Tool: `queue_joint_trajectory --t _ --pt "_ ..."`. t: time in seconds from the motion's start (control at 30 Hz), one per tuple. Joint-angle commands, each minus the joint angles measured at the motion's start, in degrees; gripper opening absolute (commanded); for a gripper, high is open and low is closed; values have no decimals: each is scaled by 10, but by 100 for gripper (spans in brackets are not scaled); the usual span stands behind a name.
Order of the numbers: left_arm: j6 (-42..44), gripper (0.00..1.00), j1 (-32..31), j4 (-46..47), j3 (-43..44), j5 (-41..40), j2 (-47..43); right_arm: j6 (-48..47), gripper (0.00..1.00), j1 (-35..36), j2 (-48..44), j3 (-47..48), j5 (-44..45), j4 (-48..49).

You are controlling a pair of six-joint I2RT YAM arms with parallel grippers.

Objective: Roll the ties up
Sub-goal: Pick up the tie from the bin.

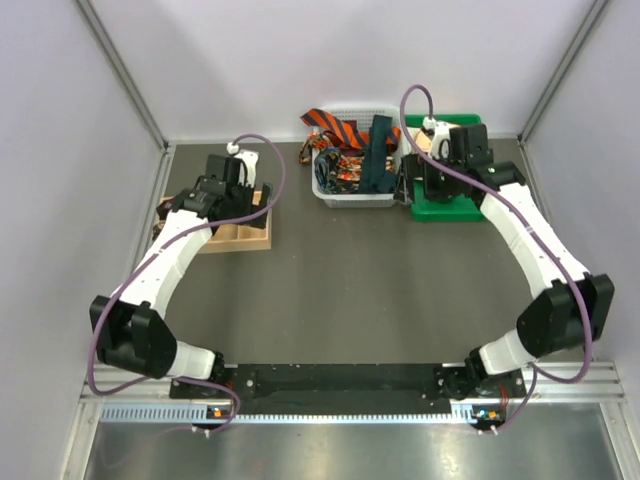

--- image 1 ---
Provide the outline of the dark teal necktie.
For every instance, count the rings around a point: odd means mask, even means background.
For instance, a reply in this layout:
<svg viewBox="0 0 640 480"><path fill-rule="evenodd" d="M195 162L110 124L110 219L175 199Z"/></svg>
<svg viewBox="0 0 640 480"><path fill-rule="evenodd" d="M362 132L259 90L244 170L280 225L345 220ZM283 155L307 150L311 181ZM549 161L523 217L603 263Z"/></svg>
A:
<svg viewBox="0 0 640 480"><path fill-rule="evenodd" d="M396 174L386 167L388 148L387 138L392 133L392 119L375 115L369 129L369 143L361 166L358 192L361 194L391 193Z"/></svg>

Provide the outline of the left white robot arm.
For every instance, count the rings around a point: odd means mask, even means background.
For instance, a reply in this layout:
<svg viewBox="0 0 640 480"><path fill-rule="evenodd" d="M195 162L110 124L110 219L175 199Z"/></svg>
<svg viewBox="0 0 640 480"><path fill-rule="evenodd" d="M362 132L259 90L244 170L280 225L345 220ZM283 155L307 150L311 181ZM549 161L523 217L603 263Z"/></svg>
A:
<svg viewBox="0 0 640 480"><path fill-rule="evenodd" d="M265 228L270 185L256 199L259 155L242 149L233 156L211 154L204 174L191 188L162 204L164 225L139 265L140 273L111 296L97 296L90 306L100 362L144 377L189 377L205 396L226 387L227 374L216 354L181 342L164 317L169 301L200 250L223 220Z"/></svg>

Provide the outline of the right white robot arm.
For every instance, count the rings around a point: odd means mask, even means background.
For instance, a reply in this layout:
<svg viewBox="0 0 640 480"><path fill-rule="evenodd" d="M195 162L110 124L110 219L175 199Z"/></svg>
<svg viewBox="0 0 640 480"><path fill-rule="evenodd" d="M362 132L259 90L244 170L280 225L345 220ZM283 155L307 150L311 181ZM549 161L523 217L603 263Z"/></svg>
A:
<svg viewBox="0 0 640 480"><path fill-rule="evenodd" d="M403 132L401 167L412 203L464 196L496 228L528 282L532 302L513 329L469 353L467 384L487 396L510 373L547 355L583 348L602 336L615 287L593 275L563 245L539 211L525 176L497 162L482 123L460 126L426 117Z"/></svg>

